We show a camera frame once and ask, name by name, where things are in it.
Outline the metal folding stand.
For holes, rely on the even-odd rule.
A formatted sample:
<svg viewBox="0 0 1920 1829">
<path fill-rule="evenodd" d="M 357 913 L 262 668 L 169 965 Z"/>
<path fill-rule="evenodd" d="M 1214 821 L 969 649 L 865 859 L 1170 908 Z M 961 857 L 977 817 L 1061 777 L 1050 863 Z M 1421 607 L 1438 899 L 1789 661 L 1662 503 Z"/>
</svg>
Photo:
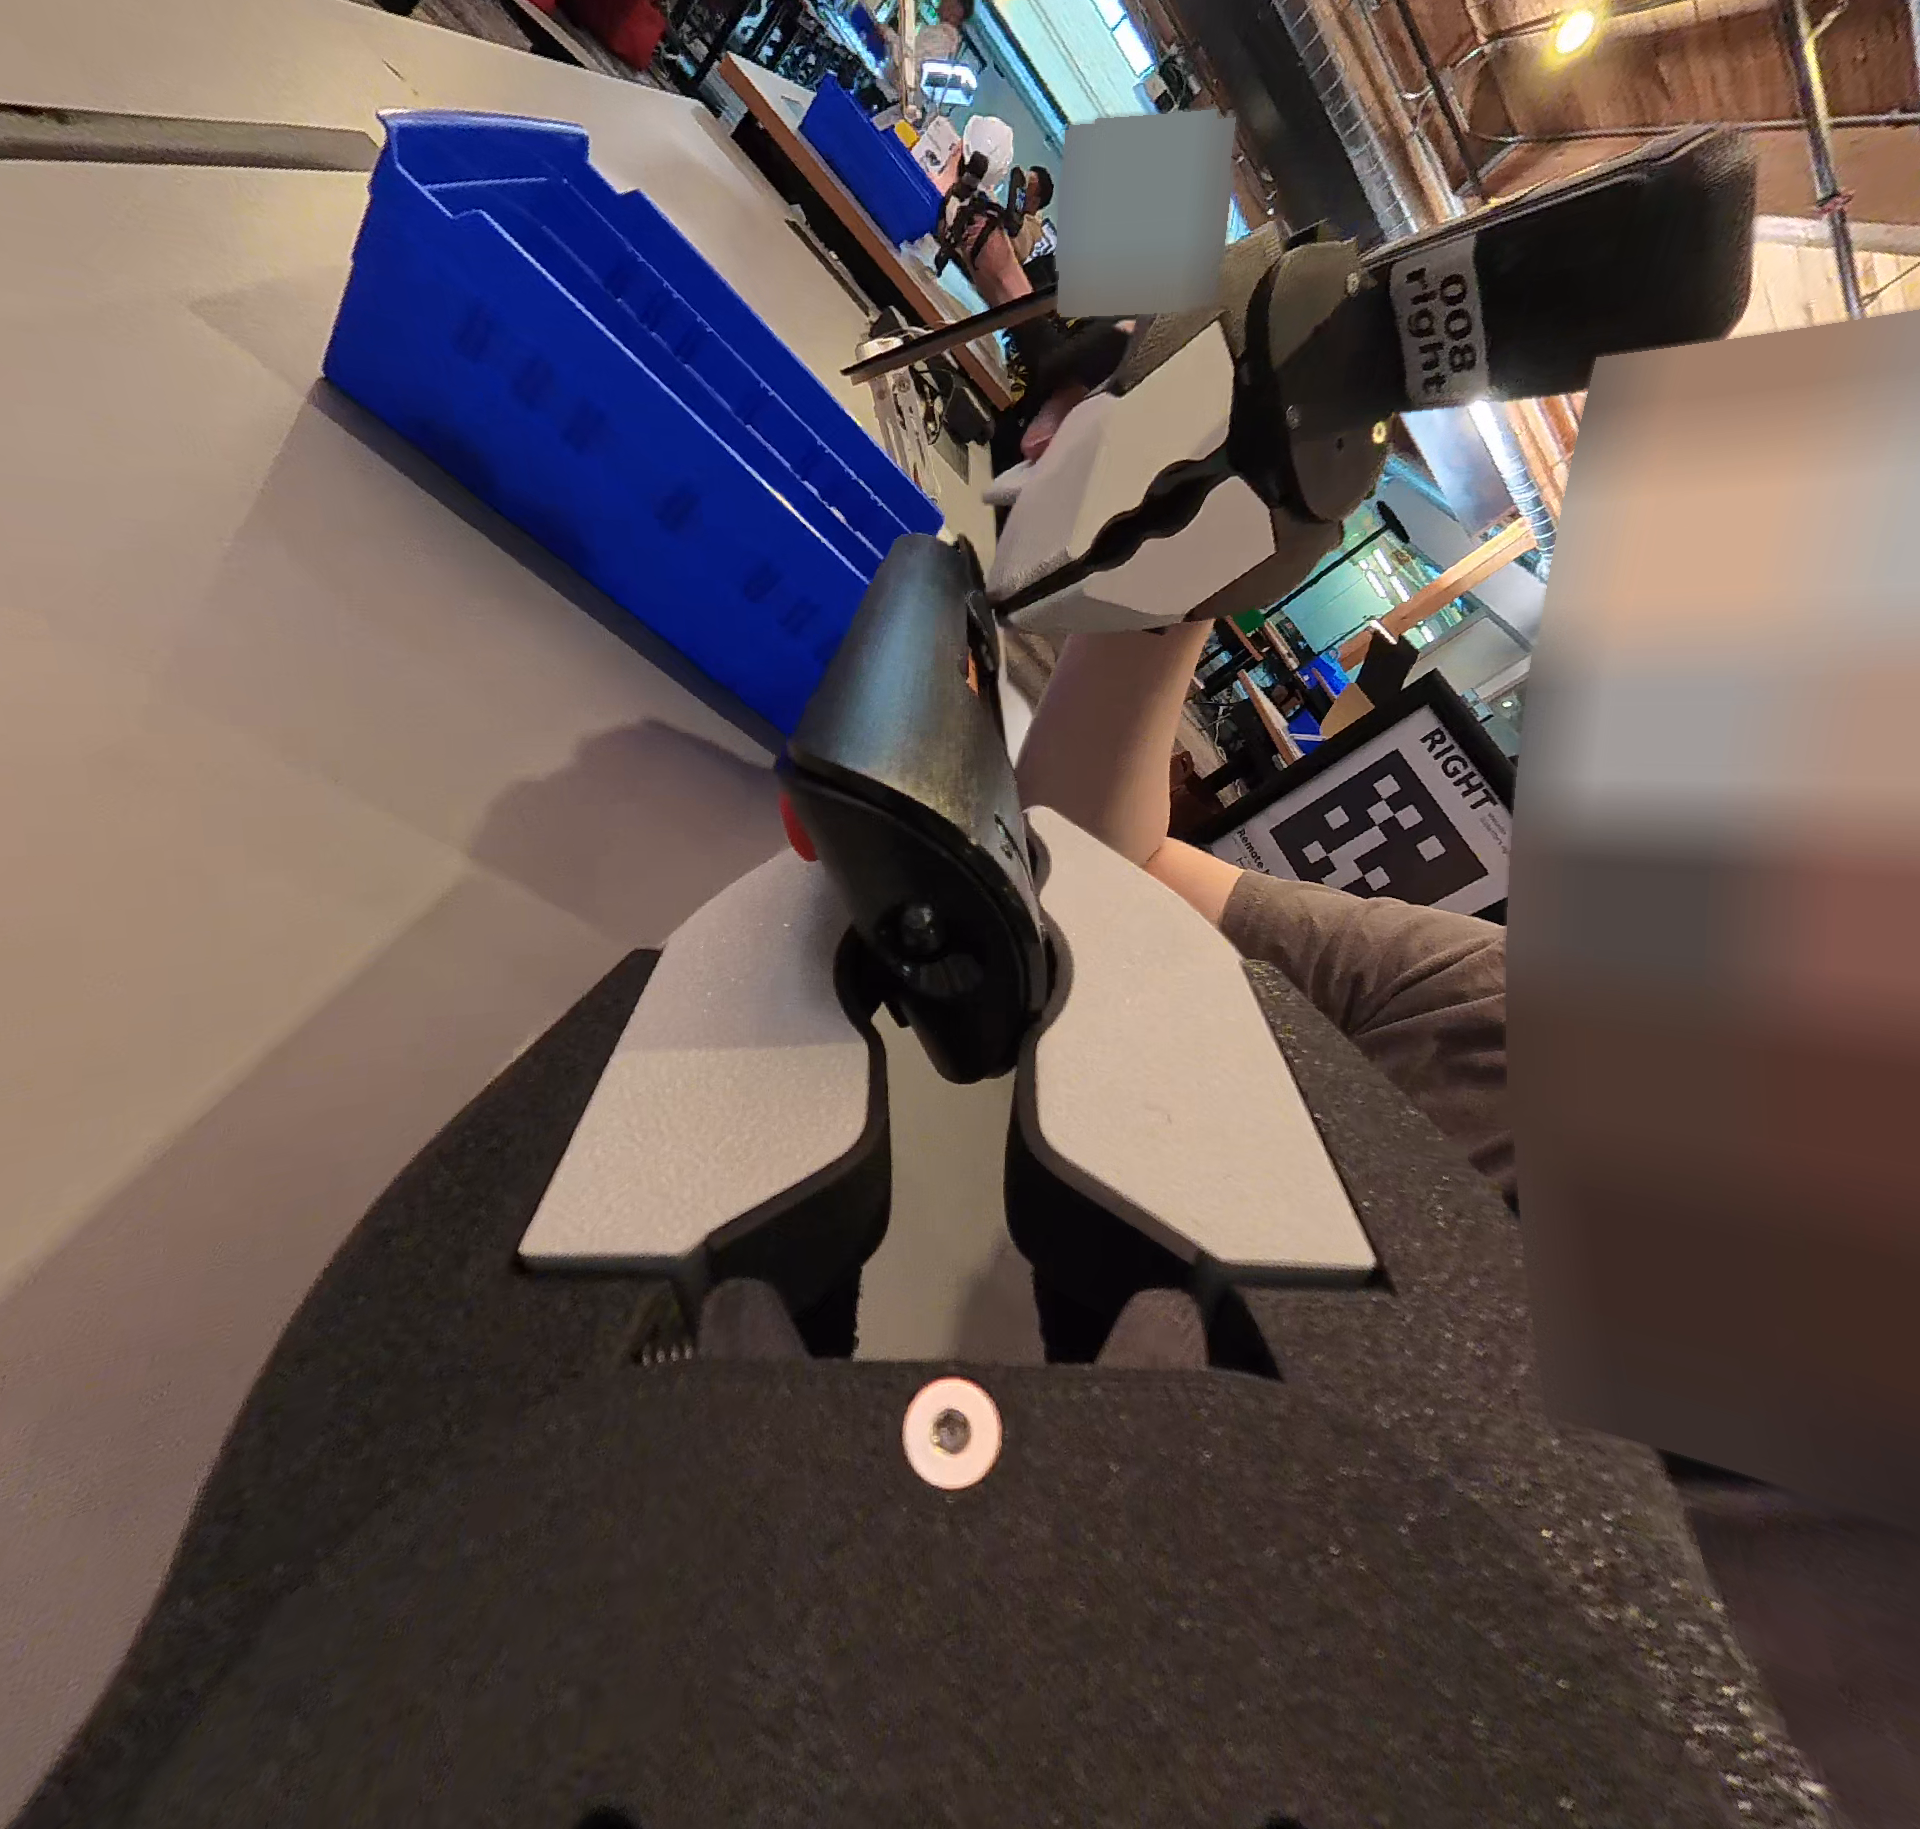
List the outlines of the metal folding stand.
<svg viewBox="0 0 1920 1829">
<path fill-rule="evenodd" d="M 883 451 L 931 500 L 971 484 L 971 455 L 948 433 L 950 373 L 918 362 L 870 386 Z"/>
</svg>

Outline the black remote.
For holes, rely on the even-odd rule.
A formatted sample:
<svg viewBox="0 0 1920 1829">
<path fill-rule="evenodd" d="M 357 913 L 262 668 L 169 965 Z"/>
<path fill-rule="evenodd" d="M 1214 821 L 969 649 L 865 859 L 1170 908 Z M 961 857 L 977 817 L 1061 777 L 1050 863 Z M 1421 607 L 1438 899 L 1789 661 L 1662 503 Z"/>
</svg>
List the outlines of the black remote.
<svg viewBox="0 0 1920 1829">
<path fill-rule="evenodd" d="M 962 1086 L 1017 1065 L 1054 982 L 1000 679 L 974 547 L 900 537 L 781 756 L 869 993 Z"/>
</svg>

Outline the thin black framed board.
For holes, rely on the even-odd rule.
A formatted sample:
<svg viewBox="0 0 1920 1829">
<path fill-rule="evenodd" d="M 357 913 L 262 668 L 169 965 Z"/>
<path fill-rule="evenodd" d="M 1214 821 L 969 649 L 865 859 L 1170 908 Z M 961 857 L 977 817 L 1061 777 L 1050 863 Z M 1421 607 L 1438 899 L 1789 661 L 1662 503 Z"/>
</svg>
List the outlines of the thin black framed board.
<svg viewBox="0 0 1920 1829">
<path fill-rule="evenodd" d="M 887 330 L 869 336 L 855 362 L 842 371 L 850 384 L 870 384 L 892 373 L 911 371 L 925 362 L 954 352 L 971 354 L 974 345 L 1002 332 L 1020 330 L 1054 313 L 1059 287 L 1031 291 L 1023 299 L 981 310 L 974 318 L 946 322 L 928 330 Z"/>
</svg>

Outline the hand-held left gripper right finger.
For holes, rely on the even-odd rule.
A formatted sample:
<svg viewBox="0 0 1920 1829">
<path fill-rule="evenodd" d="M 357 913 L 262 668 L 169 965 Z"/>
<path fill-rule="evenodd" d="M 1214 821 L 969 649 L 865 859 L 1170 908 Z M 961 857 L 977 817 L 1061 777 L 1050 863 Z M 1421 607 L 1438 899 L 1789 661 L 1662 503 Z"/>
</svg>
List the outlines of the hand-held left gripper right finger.
<svg viewBox="0 0 1920 1829">
<path fill-rule="evenodd" d="M 1221 932 L 1067 817 L 1030 834 L 1056 984 L 1020 1049 L 1006 1228 L 1044 1357 L 1096 1360 L 1173 1292 L 1214 1360 L 1269 1360 L 1249 1295 L 1380 1277 L 1348 1187 Z"/>
</svg>

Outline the blue plastic bin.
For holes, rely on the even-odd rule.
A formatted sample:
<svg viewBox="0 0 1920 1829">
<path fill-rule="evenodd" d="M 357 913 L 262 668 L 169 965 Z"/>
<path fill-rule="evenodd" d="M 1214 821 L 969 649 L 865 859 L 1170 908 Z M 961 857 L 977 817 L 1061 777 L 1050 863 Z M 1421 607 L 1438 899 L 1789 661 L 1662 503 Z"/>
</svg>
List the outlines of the blue plastic bin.
<svg viewBox="0 0 1920 1829">
<path fill-rule="evenodd" d="M 789 736 L 936 503 L 583 129 L 380 123 L 324 379 Z"/>
</svg>

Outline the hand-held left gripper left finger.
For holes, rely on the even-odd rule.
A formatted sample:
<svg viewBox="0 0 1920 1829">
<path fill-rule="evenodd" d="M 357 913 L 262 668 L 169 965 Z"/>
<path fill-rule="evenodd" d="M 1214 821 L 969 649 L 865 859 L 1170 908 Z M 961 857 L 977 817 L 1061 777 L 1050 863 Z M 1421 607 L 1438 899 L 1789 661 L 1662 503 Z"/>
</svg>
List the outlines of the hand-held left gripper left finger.
<svg viewBox="0 0 1920 1829">
<path fill-rule="evenodd" d="M 536 1274 L 633 1274 L 689 1321 L 767 1286 L 817 1359 L 852 1359 L 892 1220 L 874 1002 L 824 868 L 767 859 L 664 944 L 516 1246 Z"/>
</svg>

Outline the black framed marker sign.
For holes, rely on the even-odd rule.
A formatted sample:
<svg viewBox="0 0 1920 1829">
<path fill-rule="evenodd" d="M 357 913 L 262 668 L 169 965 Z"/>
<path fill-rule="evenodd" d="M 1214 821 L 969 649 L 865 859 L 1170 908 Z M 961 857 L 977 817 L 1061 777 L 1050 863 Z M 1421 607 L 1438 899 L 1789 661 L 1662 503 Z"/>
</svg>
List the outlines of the black framed marker sign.
<svg viewBox="0 0 1920 1829">
<path fill-rule="evenodd" d="M 1410 682 L 1205 826 L 1245 872 L 1505 924 L 1513 761 L 1438 673 Z"/>
</svg>

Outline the blue storage bin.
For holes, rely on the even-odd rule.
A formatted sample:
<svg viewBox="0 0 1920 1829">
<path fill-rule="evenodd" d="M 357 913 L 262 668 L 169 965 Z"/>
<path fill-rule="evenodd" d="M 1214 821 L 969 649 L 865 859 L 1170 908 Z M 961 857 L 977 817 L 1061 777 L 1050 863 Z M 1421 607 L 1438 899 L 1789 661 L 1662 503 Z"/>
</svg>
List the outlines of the blue storage bin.
<svg viewBox="0 0 1920 1829">
<path fill-rule="evenodd" d="M 806 105 L 800 137 L 858 200 L 889 245 L 940 231 L 944 196 L 892 129 L 879 129 L 850 89 L 825 78 Z"/>
</svg>

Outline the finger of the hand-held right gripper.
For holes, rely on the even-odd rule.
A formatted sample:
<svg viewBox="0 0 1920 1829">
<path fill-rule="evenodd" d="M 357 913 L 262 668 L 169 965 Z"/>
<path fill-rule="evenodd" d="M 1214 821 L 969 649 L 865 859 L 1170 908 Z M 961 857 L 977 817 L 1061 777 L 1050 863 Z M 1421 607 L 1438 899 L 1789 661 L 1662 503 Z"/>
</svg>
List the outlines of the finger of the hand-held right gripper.
<svg viewBox="0 0 1920 1829">
<path fill-rule="evenodd" d="M 994 615 L 1025 633 L 1160 633 L 1285 596 L 1285 516 L 1244 475 L 1023 473 L 1007 494 Z"/>
<path fill-rule="evenodd" d="M 1089 480 L 1102 473 L 1135 488 L 1158 473 L 1233 473 L 1225 456 L 1233 391 L 1234 360 L 1227 332 L 1220 323 L 1209 323 L 1132 389 L 1089 395 L 1038 466 L 1017 464 L 991 484 L 991 501 L 1006 513 L 1007 524 L 1007 487 L 1023 473 L 1080 473 Z"/>
</svg>

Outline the person's grey-brown t-shirt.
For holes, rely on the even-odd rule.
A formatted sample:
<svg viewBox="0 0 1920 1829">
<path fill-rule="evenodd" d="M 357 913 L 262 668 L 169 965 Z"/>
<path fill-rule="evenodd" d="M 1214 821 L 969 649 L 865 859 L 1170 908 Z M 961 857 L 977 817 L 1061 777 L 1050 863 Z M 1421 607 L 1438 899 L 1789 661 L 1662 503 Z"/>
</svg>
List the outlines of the person's grey-brown t-shirt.
<svg viewBox="0 0 1920 1829">
<path fill-rule="evenodd" d="M 1285 976 L 1519 1207 L 1505 1101 L 1505 932 L 1240 874 L 1220 929 Z M 1918 1824 L 1918 1541 L 1664 1453 L 1720 1602 L 1854 1825 Z"/>
</svg>

